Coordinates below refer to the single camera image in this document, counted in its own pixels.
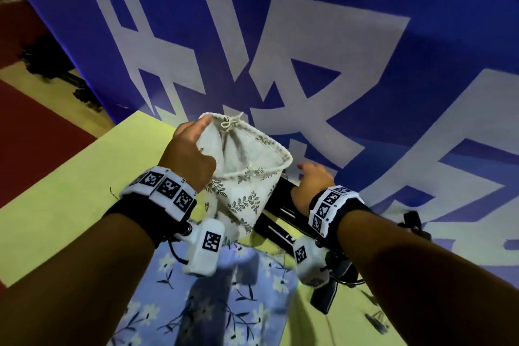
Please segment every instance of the person's left arm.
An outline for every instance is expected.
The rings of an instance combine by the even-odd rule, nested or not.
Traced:
[[[196,146],[210,122],[180,125],[159,162],[197,192],[216,167]],[[103,217],[2,293],[2,343],[106,345],[153,252],[152,238],[136,222],[121,214]]]

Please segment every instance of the light yellow tabletop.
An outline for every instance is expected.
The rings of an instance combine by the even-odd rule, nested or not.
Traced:
[[[29,190],[0,209],[0,278],[7,286],[29,273],[95,223],[128,181],[159,160],[174,128],[137,112]],[[201,218],[203,209],[193,217]],[[300,234],[277,220],[295,237]],[[255,235],[244,244],[279,249]],[[404,345],[393,328],[379,334],[364,317],[378,308],[365,286],[339,286],[327,318],[310,305],[311,288],[299,285],[283,333],[283,346]]]

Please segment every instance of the person's right arm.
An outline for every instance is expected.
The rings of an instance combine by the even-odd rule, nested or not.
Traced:
[[[292,192],[306,214],[334,185],[324,167],[309,164],[301,165],[308,180]],[[407,344],[517,343],[519,290],[499,277],[365,211],[348,213],[337,237]]]

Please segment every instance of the white fabric bag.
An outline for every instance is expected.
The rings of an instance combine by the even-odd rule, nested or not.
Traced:
[[[235,117],[216,113],[198,139],[200,152],[217,160],[205,187],[206,216],[225,224],[224,244],[251,233],[268,198],[292,163],[289,151],[258,129]]]

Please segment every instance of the forearm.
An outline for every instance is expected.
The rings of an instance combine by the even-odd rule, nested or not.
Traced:
[[[105,345],[154,252],[132,220],[112,214],[0,298],[0,339],[9,345]]]
[[[338,238],[411,346],[511,344],[519,291],[379,216],[354,211]]]

